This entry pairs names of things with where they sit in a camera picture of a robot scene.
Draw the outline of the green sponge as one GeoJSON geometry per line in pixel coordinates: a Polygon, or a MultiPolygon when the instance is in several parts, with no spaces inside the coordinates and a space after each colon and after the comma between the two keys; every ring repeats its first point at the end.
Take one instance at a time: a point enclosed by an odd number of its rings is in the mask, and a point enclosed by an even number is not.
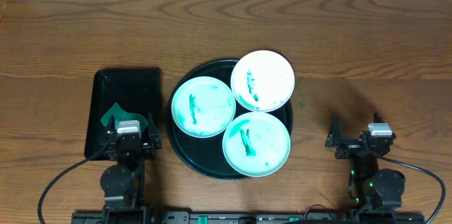
{"type": "Polygon", "coordinates": [[[137,113],[130,113],[123,110],[118,103],[114,103],[110,109],[102,116],[101,123],[103,126],[107,126],[110,120],[110,117],[114,117],[114,128],[119,128],[119,122],[137,120],[140,124],[141,132],[148,127],[148,120],[142,115],[137,113]]]}

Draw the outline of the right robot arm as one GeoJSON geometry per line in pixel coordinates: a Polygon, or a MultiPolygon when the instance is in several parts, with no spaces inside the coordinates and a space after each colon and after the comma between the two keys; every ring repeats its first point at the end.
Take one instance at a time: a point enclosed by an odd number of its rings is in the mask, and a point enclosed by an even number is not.
{"type": "Polygon", "coordinates": [[[350,209],[350,219],[355,223],[377,215],[391,219],[393,210],[402,206],[405,176],[397,170],[380,169],[378,164],[395,139],[378,113],[358,138],[345,138],[339,119],[332,118],[325,147],[334,148],[337,159],[350,161],[349,193],[357,201],[350,209]]]}

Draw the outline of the mint green plate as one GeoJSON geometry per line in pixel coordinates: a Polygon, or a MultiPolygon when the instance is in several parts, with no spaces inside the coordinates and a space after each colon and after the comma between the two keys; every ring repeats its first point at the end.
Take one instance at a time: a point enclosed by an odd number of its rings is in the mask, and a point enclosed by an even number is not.
{"type": "Polygon", "coordinates": [[[222,138],[227,163],[248,177],[264,177],[279,170],[290,154],[285,125],[265,112],[247,112],[235,118],[222,138]]]}
{"type": "Polygon", "coordinates": [[[210,138],[226,130],[234,119],[236,100],[221,80],[199,76],[176,89],[170,109],[173,121],[185,134],[210,138]]]}

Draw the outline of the white plate with green smear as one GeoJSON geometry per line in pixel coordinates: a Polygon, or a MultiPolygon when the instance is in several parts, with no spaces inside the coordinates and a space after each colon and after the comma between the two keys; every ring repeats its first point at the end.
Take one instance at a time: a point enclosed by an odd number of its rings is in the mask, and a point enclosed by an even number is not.
{"type": "Polygon", "coordinates": [[[230,85],[236,101],[256,112],[272,112],[282,107],[295,89],[295,73],[281,54],[257,50],[235,65],[230,85]]]}

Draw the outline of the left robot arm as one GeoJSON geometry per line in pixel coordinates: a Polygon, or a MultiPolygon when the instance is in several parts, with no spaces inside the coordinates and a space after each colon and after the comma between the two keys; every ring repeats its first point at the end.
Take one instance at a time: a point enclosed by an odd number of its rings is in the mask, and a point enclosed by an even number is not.
{"type": "Polygon", "coordinates": [[[105,193],[102,210],[104,223],[152,223],[153,209],[145,202],[145,162],[154,158],[162,141],[152,114],[148,126],[141,133],[138,121],[120,122],[115,127],[114,118],[100,134],[101,156],[115,161],[100,178],[105,193]]]}

